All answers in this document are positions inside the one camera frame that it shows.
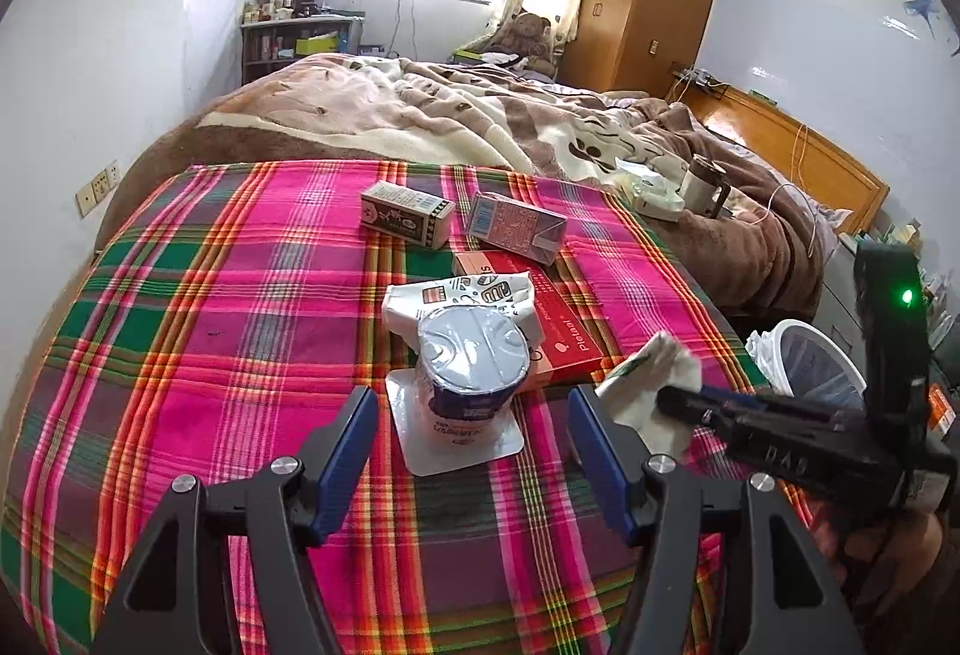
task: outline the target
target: patterned blanket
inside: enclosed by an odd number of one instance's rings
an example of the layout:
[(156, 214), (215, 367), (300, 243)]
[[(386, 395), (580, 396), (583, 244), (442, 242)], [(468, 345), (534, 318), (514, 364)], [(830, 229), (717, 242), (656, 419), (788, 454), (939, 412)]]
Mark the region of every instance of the patterned blanket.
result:
[[(359, 227), (378, 180), (455, 201), (449, 247)], [(595, 380), (658, 329), (704, 381), (763, 380), (682, 267), (611, 195), (496, 170), (374, 161), (194, 167), (107, 246), (51, 345), (11, 466), (0, 567), (51, 651), (84, 652), (137, 534), (179, 473), (248, 476), (295, 453), (358, 383), (380, 430), (341, 531), (313, 566), (346, 652), (607, 651), (635, 554), (568, 459), (565, 388), (520, 396), (517, 456), (418, 478), (384, 377), (413, 355), (384, 329), (391, 283), (449, 277), (470, 200), (494, 191), (569, 217), (551, 278), (605, 353)], [(730, 474), (698, 432), (686, 461)], [(706, 652), (717, 541), (704, 539), (689, 651)], [(266, 651), (242, 540), (232, 540), (248, 653)]]
[(571, 94), (496, 67), (315, 55), (216, 101), (158, 139), (109, 206), (98, 249), (162, 182), (190, 165), (306, 158), (405, 160), (495, 167), (613, 191), (616, 158), (679, 181), (694, 154), (721, 163), (741, 191), (736, 219), (683, 213), (652, 221), (726, 315), (812, 319), (822, 252), (813, 219), (779, 181), (728, 149), (682, 106)]

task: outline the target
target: teddy bear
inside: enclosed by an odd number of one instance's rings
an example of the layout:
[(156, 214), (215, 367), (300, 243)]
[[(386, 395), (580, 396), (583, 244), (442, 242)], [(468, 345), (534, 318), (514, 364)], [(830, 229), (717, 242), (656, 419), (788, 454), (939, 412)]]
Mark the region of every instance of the teddy bear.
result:
[(527, 69), (553, 76), (557, 69), (550, 62), (550, 22), (526, 11), (501, 29), (491, 40), (488, 51), (519, 54), (527, 58)]

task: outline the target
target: wooden headboard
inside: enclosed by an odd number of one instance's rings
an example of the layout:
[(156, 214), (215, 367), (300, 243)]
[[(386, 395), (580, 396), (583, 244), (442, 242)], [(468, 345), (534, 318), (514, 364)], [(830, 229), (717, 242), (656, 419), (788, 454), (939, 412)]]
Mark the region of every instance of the wooden headboard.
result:
[(691, 86), (683, 102), (704, 126), (746, 146), (832, 209), (851, 209), (837, 233), (869, 230), (887, 187), (822, 134), (732, 86), (717, 98)]

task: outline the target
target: mug handle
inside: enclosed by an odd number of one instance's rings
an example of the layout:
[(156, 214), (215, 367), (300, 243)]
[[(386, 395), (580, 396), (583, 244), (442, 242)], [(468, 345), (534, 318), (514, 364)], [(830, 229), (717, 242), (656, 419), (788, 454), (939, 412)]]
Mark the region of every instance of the mug handle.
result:
[(717, 219), (717, 216), (720, 215), (720, 209), (723, 208), (723, 204), (727, 201), (727, 196), (730, 194), (730, 182), (723, 182), (720, 185), (720, 194), (717, 195), (717, 202), (713, 205), (713, 211), (710, 211), (707, 214), (707, 217), (710, 219)]

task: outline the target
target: brown fleece blanket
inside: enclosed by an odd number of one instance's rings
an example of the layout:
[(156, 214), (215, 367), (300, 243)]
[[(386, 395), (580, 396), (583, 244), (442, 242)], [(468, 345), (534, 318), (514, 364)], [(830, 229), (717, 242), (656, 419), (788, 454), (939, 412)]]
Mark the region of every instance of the brown fleece blanket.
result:
[[(616, 100), (565, 94), (495, 67), (318, 55), (214, 101), (133, 163), (110, 203), (100, 249), (166, 179), (193, 164), (269, 160), (408, 160), (472, 164), (616, 190), (616, 158), (679, 181), (693, 154), (723, 165), (738, 190), (734, 218), (648, 219), (728, 315), (810, 319), (822, 254), (808, 257), (813, 220), (778, 182), (691, 121), (641, 92)], [(760, 223), (749, 222), (762, 218)]]

